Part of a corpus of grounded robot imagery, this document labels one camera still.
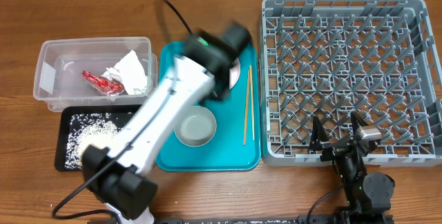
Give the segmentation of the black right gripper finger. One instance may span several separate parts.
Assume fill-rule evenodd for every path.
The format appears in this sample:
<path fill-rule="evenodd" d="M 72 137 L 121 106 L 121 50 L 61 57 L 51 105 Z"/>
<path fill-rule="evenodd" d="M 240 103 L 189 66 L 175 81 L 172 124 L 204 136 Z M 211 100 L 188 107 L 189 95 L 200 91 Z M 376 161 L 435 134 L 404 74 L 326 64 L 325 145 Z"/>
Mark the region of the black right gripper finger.
<path fill-rule="evenodd" d="M 312 151 L 320 151 L 324 149 L 326 143 L 328 143 L 327 134 L 319 118 L 314 116 L 309 149 Z"/>
<path fill-rule="evenodd" d="M 353 134 L 357 134 L 357 130 L 359 127 L 366 127 L 368 123 L 362 119 L 362 117 L 355 111 L 350 113 L 351 121 L 352 121 L 352 131 Z"/>

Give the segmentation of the grey bowl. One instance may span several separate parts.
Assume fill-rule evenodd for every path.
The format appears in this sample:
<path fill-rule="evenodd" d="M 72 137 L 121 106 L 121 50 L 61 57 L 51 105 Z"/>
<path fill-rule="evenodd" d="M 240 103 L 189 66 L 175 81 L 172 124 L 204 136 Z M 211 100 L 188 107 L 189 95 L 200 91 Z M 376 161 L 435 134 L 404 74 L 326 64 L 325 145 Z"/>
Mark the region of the grey bowl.
<path fill-rule="evenodd" d="M 175 125 L 177 139 L 188 147 L 201 147 L 210 142 L 217 129 L 214 114 L 203 106 L 191 106 Z"/>

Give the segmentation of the white napkin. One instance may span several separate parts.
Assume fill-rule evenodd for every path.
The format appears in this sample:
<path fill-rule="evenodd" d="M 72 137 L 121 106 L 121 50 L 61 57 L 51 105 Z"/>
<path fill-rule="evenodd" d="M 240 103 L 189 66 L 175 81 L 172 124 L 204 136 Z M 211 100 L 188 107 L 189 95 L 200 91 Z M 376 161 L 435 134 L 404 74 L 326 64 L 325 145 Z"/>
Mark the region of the white napkin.
<path fill-rule="evenodd" d="M 141 95 L 147 91 L 147 76 L 134 50 L 131 50 L 113 67 L 106 68 L 102 77 L 118 81 L 128 95 Z"/>

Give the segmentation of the red snack wrapper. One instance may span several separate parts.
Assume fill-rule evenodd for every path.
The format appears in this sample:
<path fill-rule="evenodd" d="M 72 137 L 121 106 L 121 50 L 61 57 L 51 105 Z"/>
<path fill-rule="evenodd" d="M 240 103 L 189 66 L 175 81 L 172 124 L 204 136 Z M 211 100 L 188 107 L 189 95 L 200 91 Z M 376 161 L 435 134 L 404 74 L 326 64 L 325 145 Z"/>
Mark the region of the red snack wrapper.
<path fill-rule="evenodd" d="M 105 77 L 96 76 L 88 71 L 83 71 L 82 77 L 101 95 L 115 96 L 124 91 L 124 87 L 113 80 L 108 80 Z"/>

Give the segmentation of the white rice pile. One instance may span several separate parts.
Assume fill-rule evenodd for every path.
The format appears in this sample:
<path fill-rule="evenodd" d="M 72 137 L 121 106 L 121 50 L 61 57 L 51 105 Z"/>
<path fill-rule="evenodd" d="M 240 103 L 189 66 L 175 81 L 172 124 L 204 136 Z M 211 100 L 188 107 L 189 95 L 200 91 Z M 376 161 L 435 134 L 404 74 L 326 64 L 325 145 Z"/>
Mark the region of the white rice pile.
<path fill-rule="evenodd" d="M 70 117 L 64 167 L 81 169 L 81 155 L 92 143 L 111 139 L 120 131 L 110 113 L 76 113 Z"/>

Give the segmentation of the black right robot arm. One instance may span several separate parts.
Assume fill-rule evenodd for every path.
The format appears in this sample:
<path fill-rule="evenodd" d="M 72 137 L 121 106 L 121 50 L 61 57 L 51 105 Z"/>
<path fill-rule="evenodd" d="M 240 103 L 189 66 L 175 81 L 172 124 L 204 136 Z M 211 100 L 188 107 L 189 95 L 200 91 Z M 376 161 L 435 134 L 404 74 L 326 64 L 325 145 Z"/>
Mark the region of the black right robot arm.
<path fill-rule="evenodd" d="M 382 133 L 356 112 L 350 114 L 353 134 L 330 142 L 318 117 L 314 117 L 309 149 L 320 151 L 322 162 L 331 162 L 342 185 L 319 198 L 302 223 L 393 223 L 386 211 L 391 208 L 395 181 L 387 174 L 369 173 L 363 158 L 379 145 Z M 331 195 L 344 191 L 347 205 L 337 207 L 330 215 L 314 215 L 315 208 Z"/>

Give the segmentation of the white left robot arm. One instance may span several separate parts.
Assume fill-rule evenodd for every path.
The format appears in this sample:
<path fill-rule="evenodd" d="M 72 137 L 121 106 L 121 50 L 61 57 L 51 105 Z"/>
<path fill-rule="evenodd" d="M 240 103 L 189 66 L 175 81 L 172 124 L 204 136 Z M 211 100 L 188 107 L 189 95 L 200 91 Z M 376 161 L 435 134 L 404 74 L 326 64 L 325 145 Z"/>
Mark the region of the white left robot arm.
<path fill-rule="evenodd" d="M 85 148 L 81 155 L 84 183 L 55 206 L 52 218 L 109 214 L 117 223 L 153 223 L 148 206 L 157 185 L 147 176 L 160 149 L 190 106 L 229 96 L 229 70 L 251 43 L 250 32 L 236 21 L 221 36 L 191 31 L 181 54 L 115 141 L 107 141 L 103 148 L 95 144 Z M 84 189 L 106 208 L 60 215 L 59 210 Z"/>

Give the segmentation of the grey dishwasher rack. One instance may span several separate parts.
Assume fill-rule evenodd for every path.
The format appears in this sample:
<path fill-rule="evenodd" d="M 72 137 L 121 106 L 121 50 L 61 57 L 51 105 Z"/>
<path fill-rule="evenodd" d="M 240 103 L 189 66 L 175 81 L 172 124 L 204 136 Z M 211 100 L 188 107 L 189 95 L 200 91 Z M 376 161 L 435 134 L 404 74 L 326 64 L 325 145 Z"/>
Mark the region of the grey dishwasher rack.
<path fill-rule="evenodd" d="M 381 133 L 364 161 L 441 163 L 441 60 L 424 0 L 263 0 L 262 159 L 318 166 L 313 119 L 331 141 L 358 113 Z"/>

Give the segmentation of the pink plate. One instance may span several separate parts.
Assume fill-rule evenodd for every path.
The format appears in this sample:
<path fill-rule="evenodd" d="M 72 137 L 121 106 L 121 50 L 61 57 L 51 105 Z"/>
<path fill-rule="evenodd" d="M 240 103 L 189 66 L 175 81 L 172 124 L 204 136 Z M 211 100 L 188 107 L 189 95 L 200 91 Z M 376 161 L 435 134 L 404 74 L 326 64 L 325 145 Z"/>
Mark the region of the pink plate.
<path fill-rule="evenodd" d="M 231 90 L 238 82 L 241 73 L 240 60 L 236 58 L 229 69 L 229 89 Z"/>

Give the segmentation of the wooden chopstick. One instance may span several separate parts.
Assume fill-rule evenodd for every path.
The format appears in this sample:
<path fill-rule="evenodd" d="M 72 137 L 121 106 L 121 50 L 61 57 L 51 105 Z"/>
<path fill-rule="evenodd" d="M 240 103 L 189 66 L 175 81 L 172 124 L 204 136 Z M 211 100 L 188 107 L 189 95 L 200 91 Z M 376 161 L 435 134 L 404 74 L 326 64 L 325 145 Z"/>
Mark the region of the wooden chopstick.
<path fill-rule="evenodd" d="M 247 90 L 245 98 L 245 109 L 244 109 L 244 132 L 243 132 L 243 146 L 247 144 L 247 127 L 248 127 L 248 111 L 249 111 L 249 87 L 250 87 L 250 72 L 247 73 Z"/>
<path fill-rule="evenodd" d="M 253 102 L 253 71 L 252 66 L 249 66 L 249 98 L 251 107 L 251 126 L 252 126 L 252 140 L 255 141 L 255 120 L 254 120 L 254 102 Z"/>

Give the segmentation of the left wooden chopstick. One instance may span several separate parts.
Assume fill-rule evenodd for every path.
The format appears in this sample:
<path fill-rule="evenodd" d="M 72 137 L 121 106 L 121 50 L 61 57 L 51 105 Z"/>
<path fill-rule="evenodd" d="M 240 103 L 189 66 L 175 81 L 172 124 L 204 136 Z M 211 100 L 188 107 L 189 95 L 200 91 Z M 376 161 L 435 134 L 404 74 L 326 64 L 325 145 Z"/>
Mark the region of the left wooden chopstick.
<path fill-rule="evenodd" d="M 243 146 L 247 144 L 247 127 L 248 127 L 248 111 L 249 111 L 249 87 L 250 87 L 250 72 L 247 73 L 247 90 L 245 98 L 245 109 L 244 109 L 244 132 L 243 132 Z"/>

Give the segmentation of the teal plastic tray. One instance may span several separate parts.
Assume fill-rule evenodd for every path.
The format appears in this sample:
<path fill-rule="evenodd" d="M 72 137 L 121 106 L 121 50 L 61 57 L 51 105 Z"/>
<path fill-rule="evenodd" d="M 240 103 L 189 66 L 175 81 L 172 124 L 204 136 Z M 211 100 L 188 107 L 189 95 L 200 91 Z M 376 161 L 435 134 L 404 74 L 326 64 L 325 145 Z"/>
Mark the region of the teal plastic tray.
<path fill-rule="evenodd" d="M 257 54 L 247 46 L 239 56 L 241 73 L 230 96 L 223 101 L 207 100 L 203 106 L 215 116 L 217 129 L 212 140 L 201 147 L 188 147 L 172 133 L 160 150 L 156 163 L 165 171 L 247 171 L 261 159 L 260 99 Z M 252 140 L 249 98 L 247 144 L 243 146 L 244 109 L 249 66 L 253 71 L 255 141 Z"/>

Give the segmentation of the clear plastic bin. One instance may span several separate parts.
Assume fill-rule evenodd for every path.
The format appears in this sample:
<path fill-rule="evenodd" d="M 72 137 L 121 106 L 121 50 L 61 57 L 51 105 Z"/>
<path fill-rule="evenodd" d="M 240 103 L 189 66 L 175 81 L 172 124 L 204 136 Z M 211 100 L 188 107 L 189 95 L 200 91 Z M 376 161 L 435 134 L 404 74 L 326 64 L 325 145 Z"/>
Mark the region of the clear plastic bin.
<path fill-rule="evenodd" d="M 130 51 L 135 51 L 147 78 L 147 92 L 101 95 L 82 76 L 103 74 Z M 54 112 L 70 106 L 141 104 L 158 83 L 157 57 L 146 37 L 96 37 L 45 41 L 35 70 L 33 97 Z"/>

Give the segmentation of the black tray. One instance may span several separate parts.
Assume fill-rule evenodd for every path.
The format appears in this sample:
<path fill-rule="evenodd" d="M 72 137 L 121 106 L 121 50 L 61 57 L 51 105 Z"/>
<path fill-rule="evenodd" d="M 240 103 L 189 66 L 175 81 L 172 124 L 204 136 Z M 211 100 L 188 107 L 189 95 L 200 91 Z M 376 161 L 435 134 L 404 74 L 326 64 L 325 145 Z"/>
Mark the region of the black tray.
<path fill-rule="evenodd" d="M 122 129 L 124 125 L 132 118 L 139 109 L 138 105 L 105 105 L 105 106 L 70 106 L 61 113 L 61 121 L 59 126 L 59 135 L 57 140 L 57 148 L 55 153 L 55 169 L 58 171 L 81 171 L 67 170 L 64 167 L 66 155 L 66 142 L 69 131 L 70 117 L 76 113 L 110 113 L 111 119 Z"/>

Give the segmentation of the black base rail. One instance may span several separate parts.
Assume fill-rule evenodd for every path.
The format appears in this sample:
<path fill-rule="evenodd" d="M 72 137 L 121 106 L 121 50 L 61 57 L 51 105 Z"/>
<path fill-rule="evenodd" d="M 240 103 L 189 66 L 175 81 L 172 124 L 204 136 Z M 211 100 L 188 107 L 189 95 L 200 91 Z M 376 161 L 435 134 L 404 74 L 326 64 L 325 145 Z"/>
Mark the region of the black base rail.
<path fill-rule="evenodd" d="M 308 223 L 313 224 L 332 224 L 340 223 L 333 215 L 312 215 Z M 392 216 L 387 216 L 385 222 L 358 220 L 350 223 L 387 223 L 393 224 Z M 300 215 L 296 218 L 209 218 L 209 219 L 188 219 L 182 218 L 162 218 L 156 219 L 154 224 L 307 224 L 307 215 Z"/>

